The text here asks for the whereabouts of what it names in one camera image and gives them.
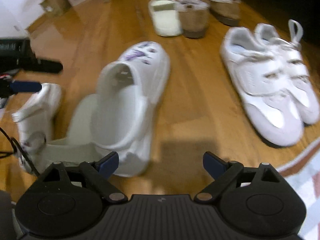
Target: sneaker pull tab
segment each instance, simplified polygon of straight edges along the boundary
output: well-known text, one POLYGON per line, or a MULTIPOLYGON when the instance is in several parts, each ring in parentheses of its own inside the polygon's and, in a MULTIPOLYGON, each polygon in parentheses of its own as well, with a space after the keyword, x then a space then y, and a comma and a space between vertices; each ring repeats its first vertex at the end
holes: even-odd
POLYGON ((290 36, 291 36, 291 42, 292 43, 299 43, 302 36, 303 36, 303 28, 302 28, 301 24, 298 23, 297 21, 290 19, 288 21, 288 27, 289 27, 290 36))

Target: metal screw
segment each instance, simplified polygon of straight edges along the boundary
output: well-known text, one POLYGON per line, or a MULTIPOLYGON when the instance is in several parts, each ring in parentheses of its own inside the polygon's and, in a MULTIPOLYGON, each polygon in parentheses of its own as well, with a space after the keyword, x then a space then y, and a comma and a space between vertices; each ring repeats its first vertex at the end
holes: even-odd
POLYGON ((201 201, 208 201, 208 200, 212 199, 212 195, 210 193, 202 192, 197 195, 197 199, 199 199, 201 201))
POLYGON ((113 201, 120 201, 123 200, 125 198, 125 195, 122 193, 111 193, 109 195, 109 198, 113 201))

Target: black cable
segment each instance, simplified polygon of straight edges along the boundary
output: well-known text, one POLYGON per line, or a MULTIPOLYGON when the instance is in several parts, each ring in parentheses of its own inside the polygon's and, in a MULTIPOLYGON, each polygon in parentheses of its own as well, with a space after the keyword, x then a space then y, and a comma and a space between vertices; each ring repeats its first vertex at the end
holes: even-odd
POLYGON ((7 135, 7 133, 0 127, 0 131, 4 134, 4 136, 7 138, 7 140, 10 142, 13 152, 0 152, 0 155, 4 154, 4 156, 0 156, 0 159, 9 157, 13 154, 16 154, 18 152, 18 150, 21 152, 21 155, 25 158, 25 160, 27 161, 27 163, 29 164, 31 170, 33 171, 33 173, 38 177, 40 175, 40 173, 38 172, 38 170, 36 169, 36 167, 34 166, 33 162, 29 159, 28 157, 28 153, 26 153, 23 148, 21 147, 21 145, 19 144, 19 142, 14 138, 14 137, 9 137, 7 135))

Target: wooden floor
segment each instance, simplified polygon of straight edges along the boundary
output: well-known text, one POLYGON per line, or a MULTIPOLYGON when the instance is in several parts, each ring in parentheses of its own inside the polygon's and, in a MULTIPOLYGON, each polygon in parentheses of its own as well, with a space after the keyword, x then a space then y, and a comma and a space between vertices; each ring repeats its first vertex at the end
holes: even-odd
MULTIPOLYGON (((75 107, 84 96, 95 92, 97 78, 106 64, 140 41, 156 41, 164 47, 171 59, 171 76, 156 115, 151 162, 142 176, 111 178, 124 193, 194 195, 212 181, 202 168, 205 151, 247 166, 256 167, 261 162, 279 166, 319 136, 320 123, 306 127, 302 140, 293 147, 266 146, 245 116, 220 60, 220 44, 229 27, 210 16, 203 39, 160 37, 148 14, 149 1, 89 0, 62 17, 45 22, 32 33, 32 47, 38 56, 61 60, 64 71, 60 75, 18 76, 63 87, 65 94, 55 119, 55 138, 63 138, 75 107)), ((257 23, 268 22, 247 3, 240 7, 242 26, 253 30, 257 23)), ((280 35, 289 38, 283 31, 280 35)), ((303 48, 309 66, 313 47, 303 44, 303 48)), ((317 71, 312 69, 311 73, 312 79, 318 81, 317 71)), ((1 127, 10 136, 18 137, 10 114, 29 96, 19 94, 9 102, 1 127)), ((4 137, 0 144, 3 150, 10 149, 4 137)), ((34 180, 20 170, 14 157, 0 160, 0 189, 9 191, 13 200, 18 200, 34 180)))

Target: baseboard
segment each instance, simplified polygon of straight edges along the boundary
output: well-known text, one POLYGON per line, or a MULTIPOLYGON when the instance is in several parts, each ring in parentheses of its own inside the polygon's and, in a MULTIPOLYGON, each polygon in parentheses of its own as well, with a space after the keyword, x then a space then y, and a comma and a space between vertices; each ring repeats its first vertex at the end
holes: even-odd
POLYGON ((36 19, 26 30, 29 33, 33 33, 41 24, 43 24, 48 19, 48 16, 44 13, 38 19, 36 19))

